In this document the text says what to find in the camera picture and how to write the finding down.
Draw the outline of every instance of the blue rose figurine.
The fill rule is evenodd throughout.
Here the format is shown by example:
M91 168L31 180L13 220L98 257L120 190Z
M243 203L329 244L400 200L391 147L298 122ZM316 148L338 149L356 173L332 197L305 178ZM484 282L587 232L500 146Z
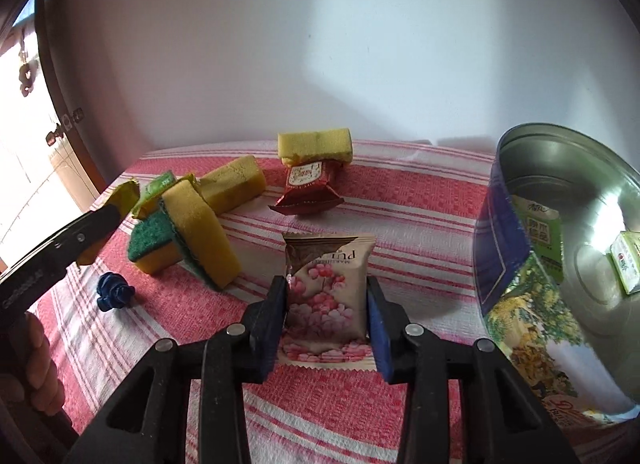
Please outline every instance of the blue rose figurine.
M129 304L136 293L127 280L114 272L105 272L98 280L98 308L102 312L111 309L121 309Z

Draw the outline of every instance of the green box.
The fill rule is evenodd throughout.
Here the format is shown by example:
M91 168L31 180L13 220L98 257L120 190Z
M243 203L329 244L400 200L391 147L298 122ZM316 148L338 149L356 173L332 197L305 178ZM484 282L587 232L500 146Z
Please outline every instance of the green box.
M627 294L640 290L640 233L622 231L611 244L611 257Z
M138 218L140 209L142 209L142 207L147 202L156 198L156 196L161 195L164 192L164 190L166 190L168 187L172 186L173 184L175 184L175 176L171 170L165 171L161 175L158 175L156 178L151 180L151 182L149 182L149 184L147 184L140 192L140 199L138 200L136 205L133 206L133 209L131 210L132 216L134 218ZM145 212L143 216L140 216L140 218L146 218L146 216L147 216L147 212Z
M542 204L511 195L511 200L546 272L559 285L562 273L562 227L560 213Z

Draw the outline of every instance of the kitchen sponge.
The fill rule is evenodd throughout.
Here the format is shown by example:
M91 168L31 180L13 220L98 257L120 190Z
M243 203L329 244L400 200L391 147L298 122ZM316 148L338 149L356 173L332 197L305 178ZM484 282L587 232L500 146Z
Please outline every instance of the kitchen sponge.
M173 237L174 228L168 216L156 211L133 228L127 249L129 260L145 274L156 274L178 263L182 254Z
M242 268L216 214L187 180L166 190L159 202L174 229L184 261L207 285L222 289Z
M131 208L138 201L140 196L140 186L138 183L131 179L124 184L120 184L113 190L107 201L102 206L116 206L120 212L120 220L124 220L131 211ZM87 247L78 258L76 258L76 264L78 265L91 265L98 257L98 253L107 244L107 241L111 238L107 235L105 238L96 241Z
M278 157L289 167L322 159L349 163L353 160L351 133L349 128L278 133Z
M200 179L200 192L217 215L244 204L267 187L253 155L232 160Z

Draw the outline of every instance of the table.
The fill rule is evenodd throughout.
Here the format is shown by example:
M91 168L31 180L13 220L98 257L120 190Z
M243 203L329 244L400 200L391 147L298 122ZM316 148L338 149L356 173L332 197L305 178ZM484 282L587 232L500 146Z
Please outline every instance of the table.
M369 260L385 295L413 322L441 338L471 344L486 336L476 299L472 235L491 156L426 144L355 141L354 160L335 185L345 203L314 217L285 217L268 208L282 194L285 169L275 141L199 145L148 153L96 201L131 177L141 185L171 169L202 176L242 155L254 155L267 190L221 215L243 267L223 293L206 288L175 265L156 277L127 259L135 220L128 217L90 267L69 268L43 296L37 314L49 336L66 388L65 410L82 431L129 369L159 338L178 343L208 338L238 321L261 300L271 278L284 274L284 231L372 233ZM136 288L134 306L102 313L95 304L101 274L118 272ZM246 422L254 463L394 462L404 385L389 386L376 372L310 370L276 365L268 381L245 385ZM186 456L197 460L199 383L191 386ZM462 457L460 395L450 382L452 462ZM624 431L573 432L584 462L605 462Z

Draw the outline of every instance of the human hand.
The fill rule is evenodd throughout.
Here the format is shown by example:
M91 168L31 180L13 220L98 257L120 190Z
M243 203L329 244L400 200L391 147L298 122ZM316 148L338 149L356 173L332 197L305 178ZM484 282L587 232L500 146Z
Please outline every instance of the human hand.
M44 335L40 320L27 312L27 330L33 351L24 367L27 381L33 386L31 405L46 415L55 415L65 404L65 387L58 378L58 369L51 360L49 340ZM14 376L0 374L0 397L2 400L21 401L24 388Z

